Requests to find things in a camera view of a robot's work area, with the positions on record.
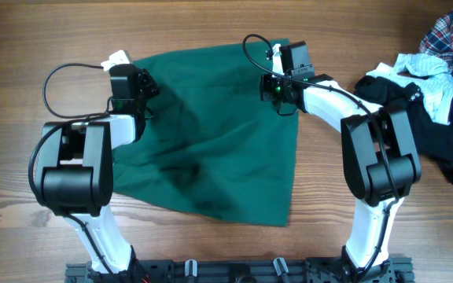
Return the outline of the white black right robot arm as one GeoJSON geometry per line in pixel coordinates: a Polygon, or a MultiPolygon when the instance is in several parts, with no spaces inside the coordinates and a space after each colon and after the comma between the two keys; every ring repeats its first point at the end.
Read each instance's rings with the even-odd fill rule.
{"type": "Polygon", "coordinates": [[[262,75],[260,96],[318,116],[341,134],[344,179],[355,197],[351,234],[337,258],[304,260],[308,282],[404,282],[411,260],[389,254],[401,204],[422,168],[407,114],[341,89],[327,75],[262,75]]]}

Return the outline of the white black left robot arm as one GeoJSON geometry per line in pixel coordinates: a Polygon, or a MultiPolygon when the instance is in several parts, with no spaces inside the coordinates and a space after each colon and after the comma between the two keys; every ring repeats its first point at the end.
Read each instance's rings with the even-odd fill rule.
{"type": "Polygon", "coordinates": [[[112,96],[107,109],[46,123],[28,165],[38,203],[64,218],[90,255],[90,262],[67,267],[68,282],[149,281],[109,202],[112,152],[141,138],[153,116],[147,101],[160,91],[149,72],[133,64],[114,66],[109,76],[112,96]]]}

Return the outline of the green cloth garment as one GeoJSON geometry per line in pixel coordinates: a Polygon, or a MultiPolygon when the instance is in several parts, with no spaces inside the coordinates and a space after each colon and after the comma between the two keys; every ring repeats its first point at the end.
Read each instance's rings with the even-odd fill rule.
{"type": "Polygon", "coordinates": [[[141,138],[113,153],[114,190],[227,222],[289,221],[299,118],[260,98],[272,63],[251,42],[139,59],[157,81],[141,138]]]}

